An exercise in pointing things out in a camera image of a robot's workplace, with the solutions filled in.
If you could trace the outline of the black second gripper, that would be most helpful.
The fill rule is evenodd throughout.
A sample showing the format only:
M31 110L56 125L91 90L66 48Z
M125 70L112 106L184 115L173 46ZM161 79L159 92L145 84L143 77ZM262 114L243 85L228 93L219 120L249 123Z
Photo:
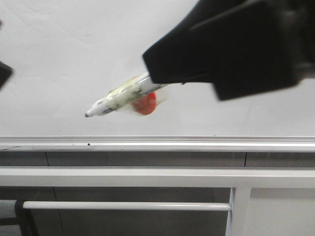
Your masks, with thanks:
M288 3L290 49L298 76L289 72L229 75L213 82L219 100L286 89L297 85L299 80L315 78L315 2L290 0Z

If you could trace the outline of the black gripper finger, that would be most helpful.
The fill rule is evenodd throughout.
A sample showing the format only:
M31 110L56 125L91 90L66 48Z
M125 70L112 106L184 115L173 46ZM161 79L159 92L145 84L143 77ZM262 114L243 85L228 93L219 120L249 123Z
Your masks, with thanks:
M0 62L0 89L6 84L11 75L13 74L12 67Z
M295 84L277 3L200 1L143 60L155 83Z

